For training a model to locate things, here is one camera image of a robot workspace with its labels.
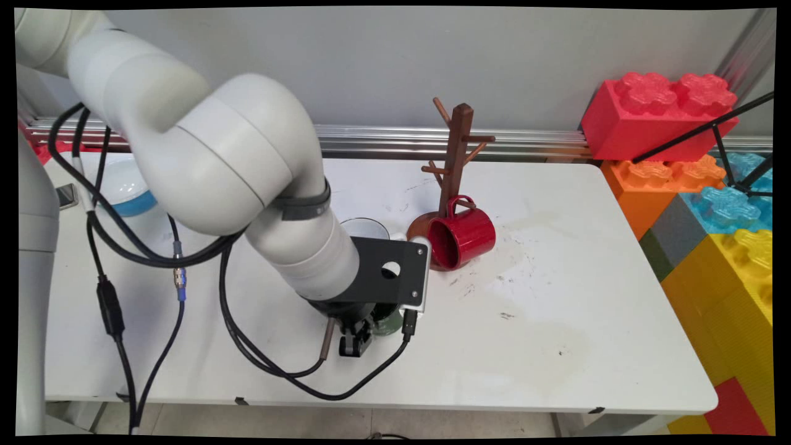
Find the floor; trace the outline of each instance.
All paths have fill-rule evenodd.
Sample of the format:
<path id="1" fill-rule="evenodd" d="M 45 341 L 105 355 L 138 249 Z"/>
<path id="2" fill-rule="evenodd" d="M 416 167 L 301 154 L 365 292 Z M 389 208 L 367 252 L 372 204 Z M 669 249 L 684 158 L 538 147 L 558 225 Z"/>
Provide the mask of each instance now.
<path id="1" fill-rule="evenodd" d="M 47 403 L 47 413 L 60 417 L 66 404 Z M 128 422 L 126 404 L 107 403 L 94 432 L 126 434 Z M 555 437 L 548 413 L 422 409 L 148 404 L 140 426 L 140 434 L 224 437 L 364 439 L 374 432 L 411 439 Z M 667 428 L 655 434 L 668 434 Z"/>

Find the gray toy block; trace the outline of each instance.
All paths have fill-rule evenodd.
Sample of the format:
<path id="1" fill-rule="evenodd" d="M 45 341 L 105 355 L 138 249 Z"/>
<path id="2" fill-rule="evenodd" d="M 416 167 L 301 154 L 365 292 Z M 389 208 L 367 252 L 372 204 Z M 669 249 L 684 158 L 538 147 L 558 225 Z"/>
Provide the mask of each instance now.
<path id="1" fill-rule="evenodd" d="M 706 229 L 701 226 L 681 195 L 673 196 L 673 201 L 659 215 L 651 231 L 673 268 L 706 237 Z"/>

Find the black velcro strap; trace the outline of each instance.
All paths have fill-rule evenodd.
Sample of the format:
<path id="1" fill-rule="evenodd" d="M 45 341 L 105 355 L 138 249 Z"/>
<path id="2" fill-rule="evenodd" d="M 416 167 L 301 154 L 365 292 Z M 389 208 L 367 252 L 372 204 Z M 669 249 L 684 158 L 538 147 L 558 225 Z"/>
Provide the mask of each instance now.
<path id="1" fill-rule="evenodd" d="M 330 181 L 324 178 L 324 191 L 307 198 L 275 198 L 272 205 L 283 210 L 283 221 L 305 221 L 318 218 L 330 207 Z"/>

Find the smartphone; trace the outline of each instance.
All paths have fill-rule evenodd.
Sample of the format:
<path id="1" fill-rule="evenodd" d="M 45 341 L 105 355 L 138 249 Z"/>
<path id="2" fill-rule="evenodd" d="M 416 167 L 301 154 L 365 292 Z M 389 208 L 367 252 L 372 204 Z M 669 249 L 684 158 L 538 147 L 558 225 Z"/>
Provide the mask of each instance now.
<path id="1" fill-rule="evenodd" d="M 77 193 L 74 189 L 74 184 L 66 184 L 55 189 L 58 193 L 58 201 L 60 202 L 60 210 L 77 205 Z"/>

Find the red mug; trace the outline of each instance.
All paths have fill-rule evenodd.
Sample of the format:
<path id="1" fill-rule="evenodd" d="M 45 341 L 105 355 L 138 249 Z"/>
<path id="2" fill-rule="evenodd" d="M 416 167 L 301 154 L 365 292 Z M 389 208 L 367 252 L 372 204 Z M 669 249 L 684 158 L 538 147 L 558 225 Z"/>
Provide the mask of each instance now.
<path id="1" fill-rule="evenodd" d="M 448 216 L 429 222 L 431 256 L 448 270 L 489 252 L 497 239 L 494 224 L 483 210 L 471 208 L 456 215 L 456 201 L 461 198 L 473 203 L 469 196 L 454 196 L 448 201 Z"/>

